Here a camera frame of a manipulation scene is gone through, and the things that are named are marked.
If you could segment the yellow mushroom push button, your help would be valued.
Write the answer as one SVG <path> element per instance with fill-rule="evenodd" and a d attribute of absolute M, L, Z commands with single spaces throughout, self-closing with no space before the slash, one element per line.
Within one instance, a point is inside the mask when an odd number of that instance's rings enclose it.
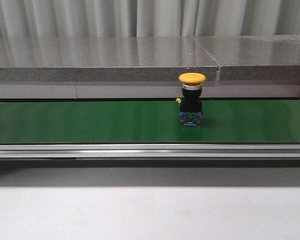
<path fill-rule="evenodd" d="M 200 127 L 203 122 L 202 82 L 206 76 L 201 73 L 188 72 L 178 77 L 182 82 L 182 98 L 179 103 L 179 122 L 181 126 Z"/>

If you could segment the green conveyor belt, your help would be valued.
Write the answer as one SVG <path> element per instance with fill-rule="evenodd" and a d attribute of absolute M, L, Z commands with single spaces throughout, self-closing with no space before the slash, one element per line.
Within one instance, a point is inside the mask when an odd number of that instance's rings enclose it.
<path fill-rule="evenodd" d="M 0 144 L 300 143 L 300 100 L 205 100 L 181 126 L 173 100 L 1 102 Z"/>

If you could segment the grey speckled stone counter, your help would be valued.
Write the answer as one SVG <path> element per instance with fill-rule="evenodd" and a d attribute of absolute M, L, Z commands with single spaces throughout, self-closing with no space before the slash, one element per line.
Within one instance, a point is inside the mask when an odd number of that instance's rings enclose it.
<path fill-rule="evenodd" d="M 0 99 L 298 98 L 300 35 L 0 37 Z"/>

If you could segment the white pleated curtain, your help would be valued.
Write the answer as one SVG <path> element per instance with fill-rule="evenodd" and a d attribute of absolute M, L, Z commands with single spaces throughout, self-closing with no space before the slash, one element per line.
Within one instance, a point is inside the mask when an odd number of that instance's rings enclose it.
<path fill-rule="evenodd" d="M 300 35 L 300 0 L 0 0 L 0 37 Z"/>

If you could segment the aluminium conveyor frame rail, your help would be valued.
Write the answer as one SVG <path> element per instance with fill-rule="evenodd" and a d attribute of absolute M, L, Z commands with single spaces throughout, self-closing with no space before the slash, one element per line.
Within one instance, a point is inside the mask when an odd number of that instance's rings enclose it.
<path fill-rule="evenodd" d="M 0 163 L 61 161 L 300 160 L 300 143 L 0 144 Z"/>

